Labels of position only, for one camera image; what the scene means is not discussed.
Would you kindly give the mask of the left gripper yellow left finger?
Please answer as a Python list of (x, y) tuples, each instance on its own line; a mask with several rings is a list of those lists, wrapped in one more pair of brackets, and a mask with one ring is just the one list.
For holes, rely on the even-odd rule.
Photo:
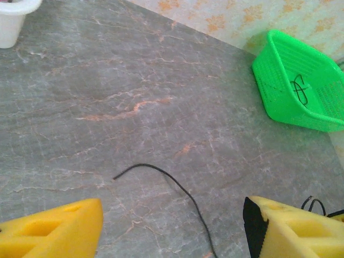
[(1, 223), (1, 257), (94, 257), (103, 226), (99, 198)]

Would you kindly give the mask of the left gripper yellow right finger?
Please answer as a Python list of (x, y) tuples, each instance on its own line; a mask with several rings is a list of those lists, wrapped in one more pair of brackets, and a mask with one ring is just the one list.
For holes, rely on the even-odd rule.
[(245, 198), (251, 257), (343, 257), (343, 222), (259, 196)]

